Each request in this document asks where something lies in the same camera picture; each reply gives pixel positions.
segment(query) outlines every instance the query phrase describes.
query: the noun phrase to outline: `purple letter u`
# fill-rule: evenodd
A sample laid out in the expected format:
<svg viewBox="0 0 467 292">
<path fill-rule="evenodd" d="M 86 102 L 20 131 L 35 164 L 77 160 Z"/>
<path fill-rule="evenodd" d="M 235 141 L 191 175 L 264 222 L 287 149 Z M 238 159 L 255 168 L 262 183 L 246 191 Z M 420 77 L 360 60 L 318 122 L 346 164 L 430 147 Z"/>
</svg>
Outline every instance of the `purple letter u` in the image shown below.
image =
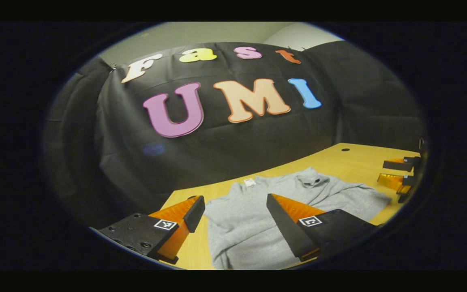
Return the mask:
<svg viewBox="0 0 467 292">
<path fill-rule="evenodd" d="M 177 124 L 172 122 L 167 113 L 165 100 L 169 97 L 167 94 L 158 94 L 143 102 L 143 107 L 149 112 L 150 122 L 154 130 L 167 138 L 187 135 L 195 131 L 203 122 L 203 109 L 199 101 L 197 90 L 201 85 L 198 82 L 189 83 L 178 87 L 174 92 L 182 96 L 189 116 L 184 122 Z"/>
</svg>

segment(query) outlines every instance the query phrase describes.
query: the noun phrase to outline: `gray cloth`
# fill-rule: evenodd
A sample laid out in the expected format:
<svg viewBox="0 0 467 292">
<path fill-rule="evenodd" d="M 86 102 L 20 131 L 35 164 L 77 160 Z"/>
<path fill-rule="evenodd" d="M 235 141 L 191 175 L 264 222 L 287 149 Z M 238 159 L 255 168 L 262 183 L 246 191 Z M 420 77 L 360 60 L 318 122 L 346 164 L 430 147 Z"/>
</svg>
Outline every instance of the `gray cloth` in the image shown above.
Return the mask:
<svg viewBox="0 0 467 292">
<path fill-rule="evenodd" d="M 313 168 L 255 181 L 251 187 L 236 182 L 227 196 L 206 204 L 212 264 L 218 270 L 274 270 L 300 262 L 266 207 L 269 193 L 323 211 L 342 209 L 365 221 L 391 201 L 363 183 L 346 183 Z"/>
</svg>

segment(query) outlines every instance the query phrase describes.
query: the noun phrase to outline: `table surface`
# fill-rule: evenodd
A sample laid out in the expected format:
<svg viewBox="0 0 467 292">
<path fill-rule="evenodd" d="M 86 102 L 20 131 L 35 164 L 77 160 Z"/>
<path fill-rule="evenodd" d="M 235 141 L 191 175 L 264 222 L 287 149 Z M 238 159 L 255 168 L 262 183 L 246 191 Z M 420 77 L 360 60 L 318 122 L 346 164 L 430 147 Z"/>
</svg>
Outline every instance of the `table surface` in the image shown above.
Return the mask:
<svg viewBox="0 0 467 292">
<path fill-rule="evenodd" d="M 377 183 L 379 174 L 396 174 L 401 176 L 413 174 L 412 172 L 402 170 L 382 168 L 383 161 L 386 159 L 415 156 L 419 156 L 419 153 L 392 148 L 339 143 L 313 155 L 271 168 L 270 170 L 256 172 L 211 185 L 176 190 L 167 199 L 162 209 L 185 201 L 190 196 L 195 195 L 204 196 L 204 201 L 207 203 L 215 198 L 226 196 L 233 183 L 243 183 L 245 179 L 254 178 L 254 176 L 278 177 L 312 167 L 321 174 L 338 177 L 348 183 L 365 183 L 391 197 L 393 199 L 391 203 L 370 220 L 370 223 L 378 225 L 387 222 L 403 205 L 397 203 L 398 195 L 395 194 L 394 190 Z M 206 216 L 202 216 L 196 231 L 189 234 L 178 252 L 178 262 L 171 266 L 187 270 L 215 269 L 212 265 L 212 257 L 208 246 L 207 227 L 208 219 Z"/>
</svg>

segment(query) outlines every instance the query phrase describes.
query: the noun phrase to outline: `black cloth backdrop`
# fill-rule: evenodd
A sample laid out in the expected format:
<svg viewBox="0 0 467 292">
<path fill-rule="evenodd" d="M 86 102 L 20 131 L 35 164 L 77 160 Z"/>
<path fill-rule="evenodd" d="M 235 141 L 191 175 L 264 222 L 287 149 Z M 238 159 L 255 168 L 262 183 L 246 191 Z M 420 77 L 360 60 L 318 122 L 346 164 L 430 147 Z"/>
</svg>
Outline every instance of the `black cloth backdrop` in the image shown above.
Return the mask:
<svg viewBox="0 0 467 292">
<path fill-rule="evenodd" d="M 263 57 L 241 59 L 233 51 L 248 46 Z M 192 48 L 210 48 L 217 58 L 179 61 L 182 52 Z M 282 49 L 302 63 L 291 63 L 275 52 Z M 143 76 L 124 84 L 121 81 L 128 64 L 111 70 L 99 59 L 88 63 L 80 70 L 85 74 L 74 76 L 59 95 L 65 101 L 54 105 L 54 109 L 85 113 L 79 127 L 69 126 L 77 123 L 68 122 L 66 114 L 54 119 L 63 122 L 49 122 L 52 133 L 62 134 L 54 143 L 57 151 L 48 153 L 50 161 L 57 163 L 52 175 L 63 202 L 74 213 L 93 213 L 79 216 L 93 227 L 104 227 L 134 212 L 152 213 L 173 190 L 266 170 L 339 142 L 417 150 L 422 123 L 411 94 L 389 69 L 346 41 L 303 52 L 265 44 L 204 43 L 145 57 L 157 53 L 163 58 L 154 61 Z M 233 80 L 253 90 L 258 78 L 274 80 L 291 111 L 258 116 L 245 107 L 252 111 L 253 118 L 232 124 L 226 98 L 213 84 Z M 290 78 L 305 79 L 322 107 L 305 108 L 298 90 L 288 83 Z M 154 131 L 143 102 L 157 94 L 168 94 L 171 120 L 183 122 L 187 111 L 174 90 L 191 82 L 201 84 L 198 95 L 204 121 L 188 135 L 162 137 Z M 69 108 L 63 105 L 68 99 L 73 104 Z M 73 145 L 72 150 L 66 149 L 67 144 Z M 54 157 L 59 151 L 62 157 Z M 59 168 L 62 160 L 72 161 L 72 166 Z M 78 179 L 69 179 L 70 175 Z M 79 192 L 62 186 L 75 181 L 82 185 Z"/>
</svg>

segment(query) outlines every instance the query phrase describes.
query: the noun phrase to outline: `clothing label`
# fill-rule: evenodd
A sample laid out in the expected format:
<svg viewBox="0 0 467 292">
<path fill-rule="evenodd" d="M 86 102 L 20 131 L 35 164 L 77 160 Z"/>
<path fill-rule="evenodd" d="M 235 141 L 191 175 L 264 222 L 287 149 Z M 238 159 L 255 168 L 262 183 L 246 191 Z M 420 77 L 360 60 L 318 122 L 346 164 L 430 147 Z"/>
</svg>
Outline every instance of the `clothing label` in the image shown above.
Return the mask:
<svg viewBox="0 0 467 292">
<path fill-rule="evenodd" d="M 253 187 L 254 185 L 257 185 L 257 183 L 251 179 L 251 178 L 248 178 L 248 179 L 245 179 L 244 180 L 244 184 L 247 186 L 247 187 Z"/>
</svg>

